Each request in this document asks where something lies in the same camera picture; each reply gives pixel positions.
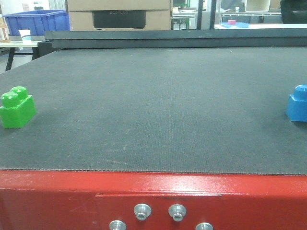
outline cutting table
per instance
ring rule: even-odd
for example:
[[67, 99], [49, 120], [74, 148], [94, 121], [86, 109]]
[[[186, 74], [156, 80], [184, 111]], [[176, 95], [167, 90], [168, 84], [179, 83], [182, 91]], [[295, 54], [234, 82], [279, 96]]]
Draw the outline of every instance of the cutting table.
[[306, 54], [73, 49], [2, 74], [37, 114], [0, 129], [0, 229], [307, 229], [307, 124], [285, 114]]

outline pink object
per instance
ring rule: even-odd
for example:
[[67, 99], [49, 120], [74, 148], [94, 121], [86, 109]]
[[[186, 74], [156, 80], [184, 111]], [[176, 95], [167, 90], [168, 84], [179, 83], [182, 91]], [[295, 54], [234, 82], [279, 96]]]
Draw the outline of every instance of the pink object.
[[235, 25], [235, 24], [236, 24], [236, 21], [235, 21], [235, 20], [228, 20], [228, 24], [229, 24], [229, 25]]

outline floor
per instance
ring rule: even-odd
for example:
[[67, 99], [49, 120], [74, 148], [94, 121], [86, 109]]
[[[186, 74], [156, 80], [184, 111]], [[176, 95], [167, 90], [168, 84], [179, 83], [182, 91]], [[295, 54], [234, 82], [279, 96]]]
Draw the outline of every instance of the floor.
[[[24, 48], [23, 50], [19, 50], [18, 52], [23, 52], [23, 51], [24, 52], [31, 52], [32, 50]], [[0, 74], [5, 72], [8, 57], [9, 57], [8, 53], [0, 55]], [[31, 55], [15, 55], [14, 61], [13, 61], [13, 64], [12, 64], [12, 69], [30, 62], [31, 59], [32, 59]]]

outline black metal beam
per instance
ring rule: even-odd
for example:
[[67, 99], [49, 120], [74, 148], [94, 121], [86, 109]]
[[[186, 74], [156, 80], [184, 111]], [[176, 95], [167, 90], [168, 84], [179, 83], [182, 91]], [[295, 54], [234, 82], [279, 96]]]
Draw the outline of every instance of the black metal beam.
[[210, 14], [210, 27], [209, 27], [209, 29], [211, 30], [214, 30], [215, 12], [216, 12], [216, 0], [212, 0], [211, 1], [211, 14]]
[[177, 48], [307, 46], [307, 30], [241, 29], [186, 31], [46, 32], [54, 48]]
[[197, 30], [201, 30], [202, 7], [203, 7], [203, 0], [198, 0], [197, 25], [196, 25]]

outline cardboard box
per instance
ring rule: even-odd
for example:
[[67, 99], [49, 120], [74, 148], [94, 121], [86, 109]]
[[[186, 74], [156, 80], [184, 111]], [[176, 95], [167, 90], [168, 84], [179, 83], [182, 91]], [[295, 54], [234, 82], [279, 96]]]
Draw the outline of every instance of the cardboard box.
[[271, 0], [270, 9], [279, 9], [280, 8], [280, 0]]
[[67, 0], [69, 11], [169, 10], [170, 0]]
[[[72, 31], [95, 31], [92, 11], [70, 11]], [[143, 29], [135, 28], [108, 28], [103, 31], [131, 31], [131, 30], [170, 30], [171, 11], [146, 11], [146, 26]]]

